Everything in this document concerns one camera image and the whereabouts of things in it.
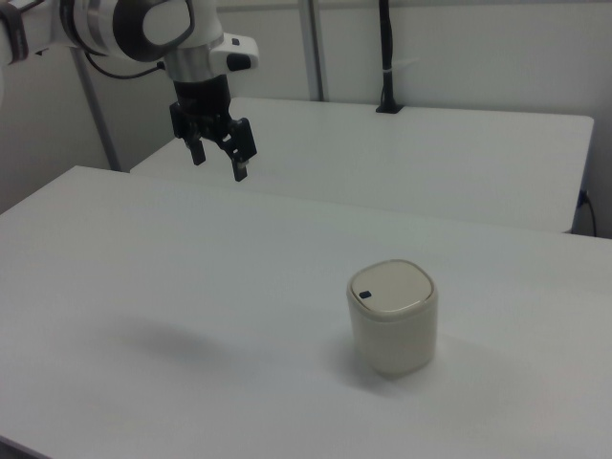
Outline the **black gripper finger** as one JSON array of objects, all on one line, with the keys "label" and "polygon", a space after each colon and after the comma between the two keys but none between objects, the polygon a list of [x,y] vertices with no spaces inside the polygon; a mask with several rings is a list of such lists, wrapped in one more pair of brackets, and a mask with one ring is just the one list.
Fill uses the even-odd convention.
[{"label": "black gripper finger", "polygon": [[247,165],[257,154],[249,120],[246,118],[230,120],[216,144],[228,155],[234,180],[241,182],[246,179]]},{"label": "black gripper finger", "polygon": [[184,143],[190,151],[192,161],[195,165],[200,165],[206,161],[205,149],[201,141],[201,136],[197,130],[190,129],[184,135]]}]

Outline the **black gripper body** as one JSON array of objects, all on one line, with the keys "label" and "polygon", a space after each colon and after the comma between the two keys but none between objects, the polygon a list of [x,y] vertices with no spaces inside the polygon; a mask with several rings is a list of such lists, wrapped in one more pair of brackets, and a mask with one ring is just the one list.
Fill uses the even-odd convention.
[{"label": "black gripper body", "polygon": [[177,101],[170,106],[175,137],[185,143],[204,138],[234,142],[230,88],[225,75],[200,82],[173,82]]}]

